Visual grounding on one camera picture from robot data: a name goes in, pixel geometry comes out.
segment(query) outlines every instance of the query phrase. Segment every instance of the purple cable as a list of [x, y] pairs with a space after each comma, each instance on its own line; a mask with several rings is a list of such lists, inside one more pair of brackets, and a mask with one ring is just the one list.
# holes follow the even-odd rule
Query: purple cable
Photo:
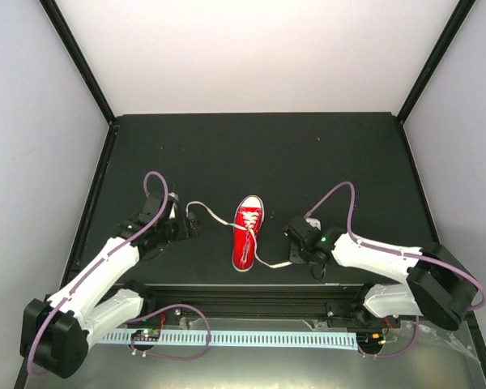
[[465, 271], [452, 266], [448, 263], [444, 263], [438, 259], [426, 257], [424, 255], [419, 255], [419, 254], [412, 254], [412, 253], [403, 253], [399, 250], [392, 250], [392, 249], [386, 249], [385, 247], [380, 247], [376, 245], [371, 245], [369, 243], [365, 242], [360, 242], [359, 239], [355, 236], [355, 234], [352, 232], [351, 228], [351, 222], [352, 222], [352, 217], [353, 217], [353, 211], [355, 210], [355, 186], [349, 182], [349, 181], [344, 181], [340, 182], [337, 186], [335, 186], [332, 190], [327, 192], [327, 194], [318, 202], [315, 204], [313, 208], [311, 208], [308, 212], [305, 214], [305, 219], [310, 217], [312, 213], [315, 212], [317, 208], [319, 208], [322, 203], [324, 203], [334, 192], [336, 192], [338, 189], [342, 188], [343, 186], [349, 186], [349, 189], [351, 189], [351, 201], [349, 202], [349, 211], [347, 212], [347, 233], [349, 234], [349, 237], [358, 245], [366, 247], [368, 249], [373, 249], [377, 251], [381, 251], [383, 253], [387, 254], [393, 254], [393, 255], [398, 255], [398, 256], [405, 256], [407, 258], [414, 258], [414, 259], [419, 259], [420, 261], [428, 262], [436, 266], [443, 267], [447, 270], [452, 271], [453, 273], [457, 274], [458, 276], [461, 276], [465, 280], [468, 280], [471, 282], [480, 292], [482, 296], [482, 300], [475, 304], [474, 306], [470, 307], [470, 310], [478, 310], [479, 308], [482, 308], [483, 306], [486, 305], [486, 289], [484, 286], [472, 275], [466, 273]]
[[[193, 361], [195, 359], [200, 358], [203, 356], [209, 349], [209, 343], [211, 342], [211, 326], [209, 325], [209, 322], [207, 318], [205, 317], [205, 314], [198, 308], [194, 308], [193, 306], [189, 306], [187, 304], [172, 304], [170, 306], [165, 306], [164, 308], [160, 308], [159, 310], [156, 310], [155, 312], [152, 312], [150, 314], [147, 314], [146, 316], [141, 316], [140, 318], [133, 318], [131, 320], [128, 320], [126, 323], [137, 323], [137, 322], [142, 322], [143, 320], [146, 320], [147, 318], [152, 318], [153, 316], [156, 316], [158, 314], [164, 313], [166, 310], [172, 310], [173, 308], [185, 308], [187, 310], [192, 310], [193, 312], [196, 312], [198, 316], [203, 320], [205, 323], [205, 327], [207, 328], [207, 342], [202, 348], [202, 351], [199, 351], [198, 353], [191, 355], [190, 357], [174, 357], [173, 355], [166, 355], [166, 354], [160, 354], [160, 353], [149, 353], [145, 352], [146, 355], [150, 355], [152, 357], [158, 357], [158, 358], [163, 358], [163, 359], [170, 359], [171, 361], [182, 361], [182, 362], [187, 362], [187, 361]], [[133, 338], [130, 344], [131, 350], [136, 353], [139, 351], [140, 353], [143, 353], [140, 350], [137, 350], [134, 346], [135, 341], [138, 338]]]
[[[162, 174], [158, 172], [148, 172], [146, 174], [146, 177], [144, 177], [144, 183], [143, 183], [143, 188], [144, 188], [144, 193], [146, 196], [149, 195], [149, 191], [147, 190], [147, 180], [150, 176], [157, 176], [161, 181], [162, 181], [162, 186], [164, 187], [164, 199], [167, 199], [169, 196], [169, 191], [168, 191], [168, 183], [165, 181], [165, 178]], [[145, 233], [156, 221], [159, 219], [159, 217], [162, 215], [164, 212], [166, 206], [166, 202], [162, 202], [162, 206], [160, 207], [159, 211], [156, 213], [155, 217], [149, 221], [144, 227], [142, 227], [137, 233], [134, 233], [131, 237], [126, 239], [123, 243], [118, 245], [117, 247], [111, 249], [107, 255], [110, 256], [116, 251], [120, 250], [122, 247], [126, 246], [130, 242], [132, 242], [134, 239]], [[70, 289], [69, 295], [72, 296], [77, 288], [105, 261], [106, 259], [102, 258], [100, 259], [94, 266], [92, 266], [88, 271], [79, 278], [79, 280], [76, 281], [75, 285]], [[46, 328], [49, 326], [50, 321], [53, 319], [54, 315], [60, 310], [60, 308], [63, 306], [65, 302], [67, 302], [67, 298], [63, 298], [55, 307], [54, 309], [49, 313], [47, 318], [44, 320], [44, 322], [41, 324], [40, 329], [36, 333], [36, 336], [34, 337], [34, 341], [32, 342], [31, 349], [28, 354], [28, 359], [27, 359], [27, 372], [29, 375], [33, 377], [42, 377], [44, 376], [47, 372], [44, 372], [43, 374], [37, 374], [34, 372], [33, 369], [33, 363], [34, 363], [34, 354], [38, 348], [38, 345], [40, 343], [41, 337], [43, 336]]]
[[157, 176], [161, 181], [162, 181], [162, 186], [164, 187], [164, 201], [162, 201], [162, 206], [160, 207], [159, 211], [156, 213], [155, 217], [149, 221], [144, 227], [142, 227], [137, 233], [134, 233], [131, 237], [126, 239], [123, 243], [121, 243], [119, 246], [115, 247], [112, 249], [109, 253], [108, 256], [112, 255], [116, 251], [120, 250], [122, 247], [128, 245], [130, 242], [133, 240], [137, 239], [140, 237], [143, 233], [145, 233], [156, 221], [159, 219], [160, 216], [164, 213], [165, 206], [167, 205], [167, 199], [169, 196], [169, 190], [168, 190], [168, 183], [165, 181], [165, 178], [162, 174], [159, 172], [148, 172], [146, 174], [146, 177], [144, 177], [144, 193], [146, 194], [146, 197], [149, 196], [149, 191], [147, 190], [147, 180], [151, 176]]
[[418, 339], [418, 334], [420, 333], [420, 318], [419, 316], [416, 316], [416, 320], [414, 322], [416, 325], [416, 328], [414, 328], [414, 334], [412, 335], [411, 343], [409, 343], [407, 346], [402, 348], [396, 353], [392, 354], [387, 354], [387, 355], [381, 355], [381, 354], [367, 354], [360, 346], [358, 346], [358, 352], [362, 354], [364, 357], [369, 357], [369, 358], [374, 358], [374, 359], [386, 359], [386, 358], [393, 358], [393, 357], [399, 357], [400, 355], [406, 353], [408, 350], [414, 347], [416, 344], [416, 341]]

